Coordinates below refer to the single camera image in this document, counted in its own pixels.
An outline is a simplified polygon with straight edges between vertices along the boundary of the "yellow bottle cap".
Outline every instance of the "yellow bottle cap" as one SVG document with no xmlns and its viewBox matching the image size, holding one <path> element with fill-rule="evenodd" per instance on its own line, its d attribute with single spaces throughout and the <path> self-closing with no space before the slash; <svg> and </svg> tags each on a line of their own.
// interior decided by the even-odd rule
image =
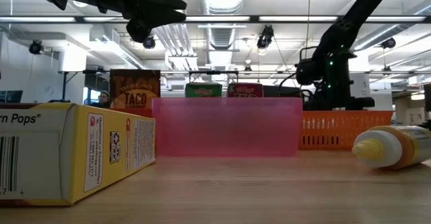
<svg viewBox="0 0 431 224">
<path fill-rule="evenodd" d="M 384 157 L 385 150 L 382 143 L 377 139 L 365 139 L 352 148 L 356 157 L 364 159 L 379 160 Z"/>
<path fill-rule="evenodd" d="M 356 138 L 352 153 L 368 167 L 387 167 L 401 159 L 403 150 L 397 137 L 391 133 L 368 130 Z"/>
</svg>

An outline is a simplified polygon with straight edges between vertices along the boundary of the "wooden table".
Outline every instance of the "wooden table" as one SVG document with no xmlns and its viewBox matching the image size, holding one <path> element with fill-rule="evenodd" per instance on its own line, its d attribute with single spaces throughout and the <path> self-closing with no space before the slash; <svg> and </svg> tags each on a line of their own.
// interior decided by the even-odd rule
<svg viewBox="0 0 431 224">
<path fill-rule="evenodd" d="M 0 223 L 431 223 L 431 163 L 372 171 L 348 152 L 159 159 L 74 207 L 0 209 Z"/>
</svg>

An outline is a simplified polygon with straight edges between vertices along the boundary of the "translucent pink container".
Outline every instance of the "translucent pink container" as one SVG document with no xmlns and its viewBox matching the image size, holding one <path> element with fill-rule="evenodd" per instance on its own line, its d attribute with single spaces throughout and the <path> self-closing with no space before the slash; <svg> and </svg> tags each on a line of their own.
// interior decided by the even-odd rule
<svg viewBox="0 0 431 224">
<path fill-rule="evenodd" d="M 286 157 L 298 150 L 300 98 L 155 98 L 156 154 Z"/>
</svg>

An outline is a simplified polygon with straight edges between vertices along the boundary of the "squeeze bottle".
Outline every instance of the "squeeze bottle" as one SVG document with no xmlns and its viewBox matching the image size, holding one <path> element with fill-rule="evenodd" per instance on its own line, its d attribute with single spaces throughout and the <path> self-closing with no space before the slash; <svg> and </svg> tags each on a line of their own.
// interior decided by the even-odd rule
<svg viewBox="0 0 431 224">
<path fill-rule="evenodd" d="M 365 165 L 398 170 L 431 159 L 431 132 L 419 126 L 376 126 L 356 138 L 352 153 Z"/>
</svg>

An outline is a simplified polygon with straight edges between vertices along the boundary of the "cardboard box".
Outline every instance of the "cardboard box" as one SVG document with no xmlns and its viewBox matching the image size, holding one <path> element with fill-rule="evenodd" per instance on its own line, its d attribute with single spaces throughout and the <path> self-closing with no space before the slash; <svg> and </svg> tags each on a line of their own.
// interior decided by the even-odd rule
<svg viewBox="0 0 431 224">
<path fill-rule="evenodd" d="M 110 71 L 111 108 L 152 108 L 160 97 L 160 71 L 113 69 Z"/>
<path fill-rule="evenodd" d="M 228 97 L 263 97 L 263 86 L 260 83 L 230 83 L 228 86 Z"/>
<path fill-rule="evenodd" d="M 223 85 L 219 83 L 188 83 L 185 95 L 187 98 L 221 97 Z"/>
<path fill-rule="evenodd" d="M 0 104 L 0 204 L 72 205 L 155 161 L 155 120 L 77 104 Z"/>
</svg>

